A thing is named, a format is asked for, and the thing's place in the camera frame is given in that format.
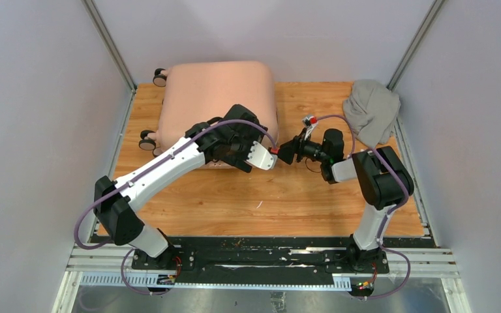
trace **fabric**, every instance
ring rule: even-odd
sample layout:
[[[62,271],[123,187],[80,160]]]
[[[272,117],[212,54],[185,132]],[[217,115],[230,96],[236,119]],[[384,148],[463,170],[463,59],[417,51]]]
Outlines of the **fabric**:
[[[350,97],[342,103],[352,132],[368,147],[387,143],[400,107],[399,96],[375,80],[354,82]]]

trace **wooden table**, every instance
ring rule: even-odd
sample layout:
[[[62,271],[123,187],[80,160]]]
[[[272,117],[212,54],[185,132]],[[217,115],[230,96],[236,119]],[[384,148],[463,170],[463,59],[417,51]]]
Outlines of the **wooden table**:
[[[299,134],[301,119],[309,113],[342,114],[342,101],[351,86],[344,82],[276,83],[279,143]],[[139,85],[114,177],[153,158],[150,151],[138,147],[139,133],[157,128],[163,94],[164,89],[153,84]],[[343,131],[348,153],[352,141],[342,120],[320,122],[312,140],[319,142],[327,128]],[[398,151],[395,138],[388,144]],[[357,142],[357,151],[364,148]],[[319,164],[309,162],[309,166],[317,170]],[[280,161],[271,171],[194,170],[159,192],[138,215],[168,235],[349,236],[358,227],[364,205],[356,180],[329,185],[304,162],[289,166]],[[423,235],[413,199],[395,213],[386,235]]]

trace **wooden tabletop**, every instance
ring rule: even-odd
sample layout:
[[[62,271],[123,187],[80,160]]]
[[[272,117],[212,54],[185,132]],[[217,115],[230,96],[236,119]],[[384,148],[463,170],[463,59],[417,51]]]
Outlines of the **wooden tabletop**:
[[[301,119],[309,113],[342,114],[342,101],[351,87],[352,83],[344,82],[276,83],[279,143],[299,134]],[[114,177],[153,158],[150,151],[138,147],[139,133],[157,128],[163,95],[163,88],[139,85]],[[312,140],[320,142],[327,128],[343,131],[344,152],[350,152],[350,131],[340,119],[321,121]],[[388,145],[398,151],[395,138]],[[356,149],[365,146],[357,141]],[[318,163],[308,165],[319,168]],[[168,235],[349,236],[358,227],[364,206],[357,180],[329,185],[304,162],[289,166],[280,161],[273,170],[251,173],[194,170],[159,192],[138,215]],[[395,213],[386,235],[423,235],[412,198]]]

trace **towel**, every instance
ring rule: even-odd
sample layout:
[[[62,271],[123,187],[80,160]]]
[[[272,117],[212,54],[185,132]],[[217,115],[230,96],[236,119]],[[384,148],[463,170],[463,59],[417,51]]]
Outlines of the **towel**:
[[[375,80],[354,82],[342,110],[358,140],[368,147],[387,143],[395,128],[399,96]]]

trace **peach suitcase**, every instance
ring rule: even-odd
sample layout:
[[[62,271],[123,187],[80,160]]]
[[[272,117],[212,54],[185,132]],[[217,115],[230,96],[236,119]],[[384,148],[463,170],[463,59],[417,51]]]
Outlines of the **peach suitcase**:
[[[155,156],[173,146],[196,123],[222,117],[234,104],[256,114],[260,124],[278,138],[274,81],[270,69],[256,61],[188,63],[157,69],[153,83],[165,87],[156,133],[142,132],[140,147]],[[267,138],[263,144],[270,147]]]

